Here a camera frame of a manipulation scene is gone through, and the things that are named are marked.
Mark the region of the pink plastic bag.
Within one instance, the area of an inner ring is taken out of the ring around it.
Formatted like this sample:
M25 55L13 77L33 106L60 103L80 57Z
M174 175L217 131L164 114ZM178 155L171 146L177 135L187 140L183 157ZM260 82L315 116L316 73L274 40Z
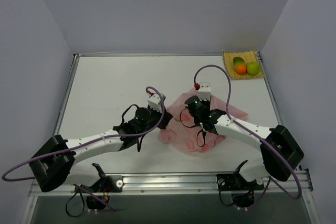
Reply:
M157 136L158 140L163 144L170 144L176 150L182 153L205 153L221 143L226 137L207 133L205 138L201 136L200 127L189 128L194 125L194 120L189 112L185 110L184 102L197 91L191 89L186 93L182 93L166 111L173 118L170 120L165 130L160 130Z

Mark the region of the orange green fake mango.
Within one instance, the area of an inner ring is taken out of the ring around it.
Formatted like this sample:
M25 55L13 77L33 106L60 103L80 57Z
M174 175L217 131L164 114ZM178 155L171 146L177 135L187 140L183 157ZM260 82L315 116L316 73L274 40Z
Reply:
M247 72L246 63L241 57L233 58L233 68L237 74L245 74Z

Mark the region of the green fake pear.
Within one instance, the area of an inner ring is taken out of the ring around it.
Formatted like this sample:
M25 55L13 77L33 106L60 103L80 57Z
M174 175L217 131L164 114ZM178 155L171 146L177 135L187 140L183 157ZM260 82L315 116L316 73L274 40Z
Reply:
M246 64L247 73L251 76L255 76L260 72L260 65L256 61L248 62Z

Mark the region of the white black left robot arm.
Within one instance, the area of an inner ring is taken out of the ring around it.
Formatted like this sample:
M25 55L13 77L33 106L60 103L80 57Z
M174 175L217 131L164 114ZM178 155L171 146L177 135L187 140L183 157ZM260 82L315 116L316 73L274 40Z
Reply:
M145 135L152 129L166 129L172 118L167 111L137 107L131 120L122 120L101 134L77 139L55 135L35 153L29 167L44 193L63 184L82 184L100 192L106 185L102 170L96 163L86 168L80 168L79 164L104 153L121 152L133 146L140 149Z

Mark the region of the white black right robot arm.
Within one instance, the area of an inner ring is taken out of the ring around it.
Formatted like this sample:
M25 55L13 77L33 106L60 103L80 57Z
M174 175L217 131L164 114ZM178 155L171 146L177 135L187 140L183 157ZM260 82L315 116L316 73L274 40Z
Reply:
M304 158L304 152L283 125L264 127L231 117L223 110L210 109L209 101L194 95L185 102L185 107L202 134L228 136L260 151L261 157L242 162L233 175L236 187L244 189L264 177L273 177L285 182Z

